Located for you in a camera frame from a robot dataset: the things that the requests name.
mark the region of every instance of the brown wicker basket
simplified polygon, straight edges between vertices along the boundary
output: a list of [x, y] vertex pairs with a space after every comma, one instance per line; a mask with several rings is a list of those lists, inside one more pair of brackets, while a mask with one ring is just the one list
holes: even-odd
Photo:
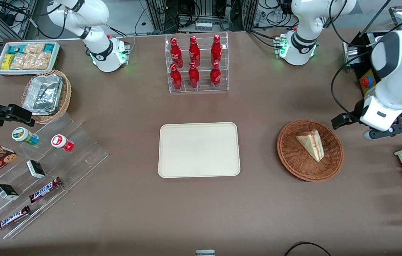
[[[320, 162], [316, 162], [296, 138], [313, 129], [318, 130], [324, 149], [324, 158]], [[328, 180], [343, 164], [343, 148], [336, 134], [326, 125], [309, 119], [287, 124], [278, 136], [277, 151], [287, 170], [306, 181]]]
[[[48, 72], [44, 72], [42, 74], [38, 74], [37, 76], [48, 76], [48, 75], [61, 76], [64, 79], [63, 90], [60, 93], [58, 112], [55, 115], [52, 115], [52, 116], [32, 116], [32, 119], [34, 119], [37, 123], [40, 123], [40, 124], [47, 124], [51, 120], [53, 120], [56, 117], [58, 117], [59, 115], [63, 115], [67, 111], [68, 105], [70, 104], [71, 85], [70, 85], [70, 81], [68, 81], [66, 75], [64, 75], [62, 72], [60, 72], [58, 70], [51, 70], [51, 71], [48, 71]], [[31, 81], [29, 81], [29, 83], [27, 83], [27, 86], [24, 89], [23, 96], [21, 96], [21, 104], [24, 103], [24, 99], [26, 98], [27, 90], [29, 89], [30, 84], [31, 84]]]

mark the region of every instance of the brown table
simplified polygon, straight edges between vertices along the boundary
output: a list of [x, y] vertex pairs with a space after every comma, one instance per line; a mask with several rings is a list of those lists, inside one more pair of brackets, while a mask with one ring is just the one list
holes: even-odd
[[[352, 39], [357, 31], [342, 34]], [[365, 126], [337, 130], [344, 164], [322, 183], [292, 176], [276, 155], [286, 123], [311, 118], [330, 125], [341, 113], [330, 94], [342, 64], [332, 30], [323, 31], [304, 66], [276, 60], [246, 33], [230, 33], [226, 94], [170, 95], [164, 38], [138, 38], [130, 64], [114, 73], [92, 65], [83, 42], [60, 41], [58, 68], [73, 87], [69, 113], [110, 156], [17, 237], [0, 238], [0, 255], [190, 256], [215, 249], [219, 256], [275, 256], [301, 240], [337, 256], [402, 255], [402, 167], [393, 155], [402, 135], [369, 142]], [[19, 103], [28, 80], [0, 76], [0, 102]], [[353, 73], [339, 75], [336, 93], [354, 106], [361, 94]], [[238, 176], [157, 174], [162, 125], [226, 121], [238, 127]], [[18, 147], [10, 136], [17, 126], [0, 128], [0, 144]], [[324, 255], [310, 246], [290, 255], [298, 252]]]

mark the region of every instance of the acrylic bottle rack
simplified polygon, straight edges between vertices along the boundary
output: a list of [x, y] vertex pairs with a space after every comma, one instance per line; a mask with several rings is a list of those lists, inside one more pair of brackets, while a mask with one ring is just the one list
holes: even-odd
[[[222, 60], [219, 63], [219, 70], [222, 73], [220, 77], [220, 86], [218, 89], [211, 88], [211, 48], [214, 42], [214, 35], [220, 35], [220, 44], [222, 45]], [[200, 74], [200, 84], [197, 89], [193, 89], [190, 86], [190, 81], [188, 77], [188, 71], [190, 70], [190, 56], [188, 49], [190, 48], [190, 35], [188, 34], [177, 34], [172, 36], [166, 36], [165, 38], [165, 56], [167, 61], [167, 73], [168, 73], [168, 87], [171, 93], [184, 93], [184, 92], [221, 92], [228, 91], [229, 89], [229, 43], [228, 43], [228, 33], [200, 33], [195, 34], [196, 40], [200, 47], [201, 52], [201, 65], [198, 67]], [[170, 77], [170, 65], [172, 63], [171, 58], [171, 44], [170, 39], [175, 37], [177, 39], [177, 44], [182, 50], [182, 59], [184, 66], [179, 69], [182, 75], [182, 90], [176, 91], [172, 86]]]
[[[4, 239], [11, 239], [26, 228], [108, 156], [84, 131], [81, 123], [71, 118], [69, 114], [52, 120], [36, 134], [40, 137], [39, 142], [34, 146], [22, 143], [19, 149], [15, 150], [17, 159], [0, 171], [0, 183], [11, 185], [20, 195], [14, 201], [2, 199], [0, 196], [0, 221], [23, 209], [27, 204], [32, 212], [30, 216], [22, 217], [1, 230], [0, 237]], [[62, 134], [73, 141], [74, 149], [66, 152], [53, 147], [50, 140], [56, 134]], [[26, 165], [30, 159], [42, 164], [46, 172], [44, 178], [31, 176]], [[58, 176], [63, 184], [31, 204], [29, 196]]]

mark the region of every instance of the white tray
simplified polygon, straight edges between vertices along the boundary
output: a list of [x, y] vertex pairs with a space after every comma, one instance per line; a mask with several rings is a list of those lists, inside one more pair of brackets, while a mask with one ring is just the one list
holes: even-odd
[[[1, 65], [2, 65], [2, 62], [4, 60], [4, 56], [6, 55], [6, 53], [8, 53], [10, 47], [25, 45], [25, 44], [28, 44], [28, 43], [54, 45], [53, 52], [51, 53], [50, 63], [48, 64], [47, 69], [26, 69], [26, 70], [1, 69]], [[28, 42], [10, 42], [10, 43], [6, 43], [4, 45], [4, 48], [3, 48], [1, 56], [0, 56], [0, 75], [3, 75], [3, 76], [25, 76], [25, 75], [35, 75], [35, 74], [40, 74], [40, 73], [43, 73], [43, 72], [51, 71], [51, 70], [53, 70], [54, 64], [56, 62], [56, 58], [58, 58], [59, 48], [60, 48], [59, 44], [57, 42], [55, 42], [55, 41], [28, 41]]]
[[165, 124], [160, 129], [162, 178], [236, 176], [240, 172], [234, 123]]

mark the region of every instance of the snickers bar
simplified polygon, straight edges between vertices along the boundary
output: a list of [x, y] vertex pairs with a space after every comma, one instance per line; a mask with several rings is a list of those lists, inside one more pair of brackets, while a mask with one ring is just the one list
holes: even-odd
[[9, 225], [12, 222], [16, 222], [18, 219], [20, 219], [23, 216], [26, 215], [31, 215], [31, 209], [29, 206], [24, 206], [24, 208], [21, 211], [18, 211], [17, 213], [13, 214], [12, 216], [6, 218], [5, 220], [0, 222], [0, 230], [5, 228], [6, 225]]
[[39, 191], [35, 192], [33, 195], [29, 196], [31, 199], [31, 203], [34, 203], [38, 199], [44, 197], [47, 193], [50, 193], [53, 189], [55, 189], [57, 186], [62, 184], [62, 181], [60, 180], [59, 177], [56, 177], [54, 180], [52, 180], [48, 185], [44, 186], [43, 188], [40, 188]]

